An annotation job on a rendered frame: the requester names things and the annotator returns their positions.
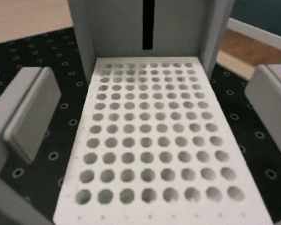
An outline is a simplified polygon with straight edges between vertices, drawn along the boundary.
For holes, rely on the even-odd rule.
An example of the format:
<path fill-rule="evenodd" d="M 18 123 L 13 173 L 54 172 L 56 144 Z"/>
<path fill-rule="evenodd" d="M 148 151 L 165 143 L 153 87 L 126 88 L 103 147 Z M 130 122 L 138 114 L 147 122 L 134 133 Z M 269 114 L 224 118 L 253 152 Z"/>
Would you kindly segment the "white well plate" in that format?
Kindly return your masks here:
<path fill-rule="evenodd" d="M 97 57 L 56 225 L 273 225 L 197 56 Z"/>

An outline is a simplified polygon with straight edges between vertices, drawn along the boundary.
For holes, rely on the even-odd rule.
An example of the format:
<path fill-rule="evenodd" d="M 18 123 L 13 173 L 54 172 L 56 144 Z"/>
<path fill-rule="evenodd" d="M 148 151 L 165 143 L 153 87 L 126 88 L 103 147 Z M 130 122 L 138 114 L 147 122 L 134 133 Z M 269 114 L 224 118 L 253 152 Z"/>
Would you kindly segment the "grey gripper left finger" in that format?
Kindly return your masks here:
<path fill-rule="evenodd" d="M 23 67 L 0 97 L 0 171 L 7 159 L 31 164 L 61 92 L 50 67 Z"/>

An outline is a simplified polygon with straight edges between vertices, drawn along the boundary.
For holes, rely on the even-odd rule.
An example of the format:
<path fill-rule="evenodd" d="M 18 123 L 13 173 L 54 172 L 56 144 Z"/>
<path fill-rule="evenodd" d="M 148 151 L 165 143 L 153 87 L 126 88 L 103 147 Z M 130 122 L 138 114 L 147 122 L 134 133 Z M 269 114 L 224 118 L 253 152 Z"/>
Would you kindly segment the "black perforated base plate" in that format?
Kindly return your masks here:
<path fill-rule="evenodd" d="M 53 225 L 88 85 L 73 26 L 0 42 L 0 97 L 23 67 L 50 67 L 61 97 L 31 164 L 7 159 L 0 179 Z M 274 224 L 281 151 L 245 95 L 250 79 L 216 61 L 210 85 Z"/>

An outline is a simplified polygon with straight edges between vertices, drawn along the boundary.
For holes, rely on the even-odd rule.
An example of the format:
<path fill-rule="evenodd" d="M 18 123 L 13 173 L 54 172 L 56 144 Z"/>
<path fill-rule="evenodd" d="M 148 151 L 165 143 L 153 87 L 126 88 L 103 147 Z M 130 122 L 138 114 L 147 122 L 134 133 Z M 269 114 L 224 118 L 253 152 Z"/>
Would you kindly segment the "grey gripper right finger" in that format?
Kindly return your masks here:
<path fill-rule="evenodd" d="M 245 95 L 281 151 L 281 65 L 258 65 Z"/>

